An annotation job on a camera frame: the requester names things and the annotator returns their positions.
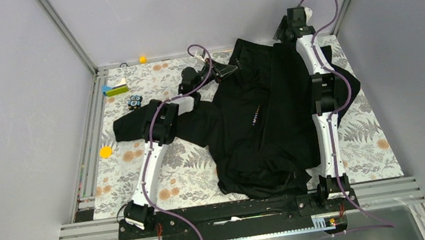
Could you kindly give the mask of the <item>black zip-up jacket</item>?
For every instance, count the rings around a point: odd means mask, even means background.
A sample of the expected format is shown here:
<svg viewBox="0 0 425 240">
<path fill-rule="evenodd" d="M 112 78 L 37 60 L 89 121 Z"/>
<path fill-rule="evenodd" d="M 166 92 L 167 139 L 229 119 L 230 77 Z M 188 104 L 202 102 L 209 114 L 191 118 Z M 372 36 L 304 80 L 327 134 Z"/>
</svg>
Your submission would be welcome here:
<svg viewBox="0 0 425 240">
<path fill-rule="evenodd" d="M 300 194 L 321 163 L 311 115 L 310 77 L 293 42 L 239 39 L 230 57 L 240 69 L 176 120 L 176 136 L 208 148 L 222 193 L 249 198 Z"/>
</svg>

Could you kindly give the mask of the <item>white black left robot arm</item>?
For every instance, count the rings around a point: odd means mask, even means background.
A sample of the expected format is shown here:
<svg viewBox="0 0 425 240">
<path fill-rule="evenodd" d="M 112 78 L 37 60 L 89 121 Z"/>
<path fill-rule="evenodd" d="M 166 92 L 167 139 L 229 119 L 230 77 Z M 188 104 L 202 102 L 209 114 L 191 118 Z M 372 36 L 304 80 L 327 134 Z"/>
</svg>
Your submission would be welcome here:
<svg viewBox="0 0 425 240">
<path fill-rule="evenodd" d="M 181 72 L 181 83 L 177 96 L 165 101 L 150 101 L 142 125 L 144 161 L 139 174 L 139 182 L 124 207 L 124 221 L 132 230 L 143 237 L 150 236 L 156 227 L 154 212 L 155 195 L 153 183 L 159 177 L 163 158 L 176 136 L 176 122 L 179 116 L 191 112 L 201 97 L 198 90 L 210 81 L 220 83 L 242 67 L 240 62 L 222 64 L 211 59 L 204 60 L 200 72 L 186 67 Z"/>
</svg>

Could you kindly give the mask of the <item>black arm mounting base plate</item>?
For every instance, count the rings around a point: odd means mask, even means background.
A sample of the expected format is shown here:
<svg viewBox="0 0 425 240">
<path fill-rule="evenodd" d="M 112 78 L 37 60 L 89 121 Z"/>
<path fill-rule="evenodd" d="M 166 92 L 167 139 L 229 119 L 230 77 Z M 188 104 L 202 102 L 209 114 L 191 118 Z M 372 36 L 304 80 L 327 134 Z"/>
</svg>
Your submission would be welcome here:
<svg viewBox="0 0 425 240">
<path fill-rule="evenodd" d="M 118 240 L 233 240 L 322 228 L 326 219 L 355 209 L 358 198 L 353 190 L 347 197 L 321 200 L 311 192 L 304 195 L 239 200 L 176 210 L 182 216 L 155 214 L 156 226 L 141 231 L 119 221 Z"/>
</svg>

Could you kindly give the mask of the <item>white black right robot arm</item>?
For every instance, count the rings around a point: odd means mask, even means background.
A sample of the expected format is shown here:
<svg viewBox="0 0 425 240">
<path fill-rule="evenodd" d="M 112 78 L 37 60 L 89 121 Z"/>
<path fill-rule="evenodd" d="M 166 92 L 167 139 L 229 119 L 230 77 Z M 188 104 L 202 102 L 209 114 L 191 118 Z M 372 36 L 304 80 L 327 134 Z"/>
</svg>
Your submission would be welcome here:
<svg viewBox="0 0 425 240">
<path fill-rule="evenodd" d="M 290 108 L 306 133 L 310 156 L 321 171 L 313 193 L 296 198 L 301 216 L 344 212 L 354 206 L 349 178 L 340 156 L 340 115 L 351 100 L 352 87 L 336 71 L 317 44 L 309 23 L 312 10 L 298 5 L 288 8 L 274 35 L 276 64 L 286 77 Z"/>
</svg>

